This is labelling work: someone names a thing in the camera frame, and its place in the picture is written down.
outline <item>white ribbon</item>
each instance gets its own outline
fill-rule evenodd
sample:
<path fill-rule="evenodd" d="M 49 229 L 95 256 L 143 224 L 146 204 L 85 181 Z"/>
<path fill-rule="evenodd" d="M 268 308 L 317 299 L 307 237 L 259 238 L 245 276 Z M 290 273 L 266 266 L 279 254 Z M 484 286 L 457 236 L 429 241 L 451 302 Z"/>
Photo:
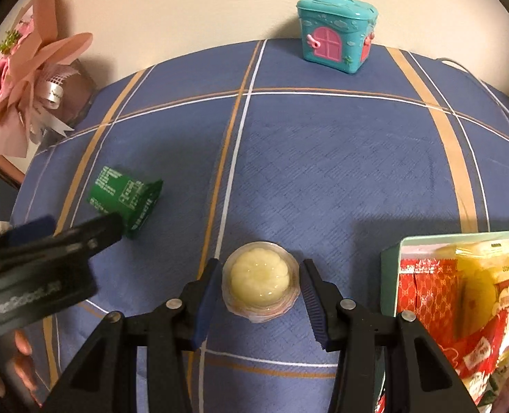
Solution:
<path fill-rule="evenodd" d="M 52 115 L 48 110 L 56 110 L 63 99 L 61 84 L 69 76 L 78 71 L 68 65 L 46 65 L 35 85 L 35 96 L 32 102 L 30 139 L 34 143 L 42 140 L 42 128 L 52 129 L 61 136 L 74 131 L 63 121 Z"/>
<path fill-rule="evenodd" d="M 41 125 L 56 131 L 61 136 L 67 136 L 66 132 L 74 131 L 73 128 L 66 125 L 63 121 L 57 119 L 54 115 L 52 115 L 48 110 L 44 108 L 41 102 L 35 100 L 32 103 L 32 117 L 34 120 L 38 121 Z"/>
<path fill-rule="evenodd" d="M 63 87 L 49 81 L 40 81 L 35 86 L 35 97 L 42 101 L 42 105 L 50 110 L 56 110 L 63 99 Z"/>

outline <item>green leaves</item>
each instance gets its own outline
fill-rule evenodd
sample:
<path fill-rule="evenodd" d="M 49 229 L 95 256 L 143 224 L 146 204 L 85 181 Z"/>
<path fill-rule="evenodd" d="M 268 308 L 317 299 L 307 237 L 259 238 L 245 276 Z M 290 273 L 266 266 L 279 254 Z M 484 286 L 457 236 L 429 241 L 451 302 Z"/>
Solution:
<path fill-rule="evenodd" d="M 6 38 L 0 43 L 0 53 L 8 55 L 20 38 L 21 34 L 16 30 L 6 31 Z"/>

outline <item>mochi in plastic cup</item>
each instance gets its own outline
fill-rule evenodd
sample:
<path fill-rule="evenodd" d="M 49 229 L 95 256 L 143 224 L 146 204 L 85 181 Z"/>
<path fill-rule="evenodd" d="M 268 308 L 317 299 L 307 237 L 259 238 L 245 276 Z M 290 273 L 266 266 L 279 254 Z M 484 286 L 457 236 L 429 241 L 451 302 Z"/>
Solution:
<path fill-rule="evenodd" d="M 282 316 L 300 294 L 296 259 L 272 242 L 239 247 L 223 266 L 222 296 L 227 309 L 251 322 Z"/>

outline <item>blue tablecloth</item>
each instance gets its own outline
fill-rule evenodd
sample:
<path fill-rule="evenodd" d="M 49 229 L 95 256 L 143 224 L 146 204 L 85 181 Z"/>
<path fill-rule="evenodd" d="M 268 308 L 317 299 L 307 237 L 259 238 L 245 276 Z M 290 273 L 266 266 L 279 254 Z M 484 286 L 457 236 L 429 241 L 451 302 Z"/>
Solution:
<path fill-rule="evenodd" d="M 384 248 L 509 229 L 509 119 L 466 73 L 378 45 L 355 75 L 305 62 L 299 40 L 270 40 L 122 79 L 35 157 L 13 222 L 95 217 L 86 197 L 103 166 L 162 178 L 164 194 L 136 240 L 92 260 L 96 296 L 29 328 L 46 385 L 106 311 L 149 311 L 206 258 L 224 262 L 244 243 L 310 257 L 344 296 L 378 310 Z M 263 324 L 219 300 L 206 347 L 184 357 L 195 411 L 218 413 L 325 412 L 337 359 L 314 340 L 302 298 Z M 142 352 L 138 384 L 146 411 Z"/>

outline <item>cable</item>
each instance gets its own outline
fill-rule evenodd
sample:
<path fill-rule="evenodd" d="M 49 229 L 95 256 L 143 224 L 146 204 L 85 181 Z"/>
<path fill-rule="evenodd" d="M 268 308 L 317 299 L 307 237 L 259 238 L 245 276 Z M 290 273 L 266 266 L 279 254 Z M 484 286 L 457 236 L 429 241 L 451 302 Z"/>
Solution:
<path fill-rule="evenodd" d="M 482 87 L 484 87 L 484 89 L 489 93 L 489 95 L 493 98 L 493 100 L 497 103 L 497 105 L 501 108 L 501 110 L 503 111 L 503 113 L 509 115 L 509 109 L 507 109 L 507 107 L 505 107 L 505 104 L 503 104 L 499 98 L 493 94 L 493 92 L 489 89 L 489 87 L 486 85 L 485 82 L 481 81 L 479 78 L 477 78 L 476 76 L 474 76 L 473 73 L 470 72 L 470 70 L 468 70 L 467 67 L 465 67 L 464 65 L 460 64 L 459 62 L 457 62 L 456 60 L 453 60 L 453 59 L 449 59 L 448 57 L 439 57 L 438 59 L 436 60 L 439 60 L 440 62 L 451 62 L 455 65 L 458 65 L 460 66 L 463 70 L 465 70 L 468 74 L 470 74 Z"/>

